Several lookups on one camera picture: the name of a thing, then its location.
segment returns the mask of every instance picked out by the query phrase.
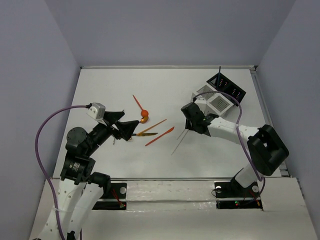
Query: wooden chopstick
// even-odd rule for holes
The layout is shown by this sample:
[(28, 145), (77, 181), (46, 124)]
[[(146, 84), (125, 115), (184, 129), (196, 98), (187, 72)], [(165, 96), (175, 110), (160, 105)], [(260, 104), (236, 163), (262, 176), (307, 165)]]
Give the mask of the wooden chopstick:
[(166, 120), (167, 120), (167, 119), (162, 120), (162, 121), (158, 122), (157, 124), (155, 124), (155, 125), (153, 125), (153, 126), (151, 126), (151, 127), (148, 127), (147, 129), (145, 129), (145, 130), (143, 130), (143, 131), (141, 131), (141, 132), (137, 133), (136, 135), (137, 135), (137, 136), (139, 136), (140, 134), (145, 133), (146, 131), (148, 131), (148, 130), (150, 130), (150, 129), (154, 128), (155, 126), (158, 126), (159, 124), (162, 124), (162, 123), (163, 123), (164, 121), (166, 121)]

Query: purple cable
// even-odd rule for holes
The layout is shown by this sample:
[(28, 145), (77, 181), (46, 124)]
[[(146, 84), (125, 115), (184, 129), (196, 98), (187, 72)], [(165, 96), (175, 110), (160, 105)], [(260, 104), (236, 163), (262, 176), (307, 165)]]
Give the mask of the purple cable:
[(248, 159), (251, 167), (253, 168), (253, 171), (254, 171), (257, 179), (261, 182), (264, 178), (259, 176), (258, 170), (255, 167), (254, 163), (252, 162), (251, 157), (249, 156), (249, 153), (247, 152), (246, 145), (245, 145), (244, 141), (241, 138), (241, 133), (240, 133), (240, 130), (239, 130), (239, 122), (240, 122), (240, 119), (241, 119), (241, 116), (242, 116), (242, 107), (241, 107), (240, 103), (238, 102), (238, 100), (235, 99), (233, 96), (231, 96), (231, 95), (229, 95), (229, 94), (227, 94), (225, 92), (222, 92), (222, 91), (205, 91), (203, 93), (199, 93), (198, 95), (195, 95), (193, 97), (193, 99), (196, 99), (198, 96), (203, 95), (203, 94), (216, 94), (216, 93), (217, 94), (222, 94), (224, 96), (227, 96), (227, 97), (231, 98), (233, 101), (235, 101), (236, 104), (238, 104), (240, 113), (239, 113), (238, 119), (235, 122), (237, 124), (236, 133), (238, 135), (238, 138), (239, 138), (239, 141), (240, 141), (240, 145), (241, 145), (241, 147), (242, 147), (242, 149), (244, 151), (244, 154), (246, 155), (246, 158)]
[(59, 217), (59, 211), (57, 209), (58, 208), (58, 199), (57, 199), (57, 195), (56, 195), (56, 191), (55, 191), (55, 188), (54, 188), (54, 185), (52, 184), (52, 181), (50, 180), (50, 177), (47, 173), (47, 171), (45, 170), (42, 162), (41, 162), (41, 159), (40, 159), (40, 156), (39, 156), (39, 150), (38, 150), (38, 143), (39, 143), (39, 135), (42, 131), (42, 129), (44, 128), (44, 126), (46, 125), (46, 123), (52, 119), (55, 115), (63, 112), (63, 111), (66, 111), (66, 110), (70, 110), (70, 109), (78, 109), (78, 108), (87, 108), (88, 106), (86, 105), (76, 105), (76, 106), (68, 106), (68, 107), (65, 107), (65, 108), (62, 108), (54, 113), (52, 113), (46, 120), (44, 120), (44, 122), (41, 124), (41, 126), (39, 127), (38, 129), (38, 132), (36, 133), (36, 136), (35, 136), (35, 141), (34, 141), (34, 149), (35, 149), (35, 156), (36, 156), (36, 159), (38, 161), (38, 164), (41, 168), (41, 171), (43, 172), (43, 175), (45, 177), (45, 179), (48, 181), (49, 185), (50, 185), (50, 188), (51, 188), (51, 192), (52, 192), (52, 196), (53, 196), (53, 202), (54, 202), (54, 207), (55, 207), (55, 217), (56, 217), (56, 223), (58, 225), (58, 230), (59, 230), (59, 234), (60, 234), (60, 237), (62, 240), (66, 240), (65, 239), (65, 236), (63, 234), (63, 231), (62, 231), (62, 227), (61, 227), (61, 222), (60, 222), (60, 217)]
[(261, 196), (261, 193), (263, 192), (263, 190), (265, 189), (265, 186), (266, 186), (266, 178), (264, 177), (263, 178), (263, 184), (262, 184), (262, 187), (261, 187), (261, 190), (260, 190), (260, 193), (255, 197), (253, 198), (251, 201), (243, 204), (242, 206), (246, 206), (246, 205), (249, 205), (251, 203), (253, 203), (254, 201), (256, 201), (260, 196)]

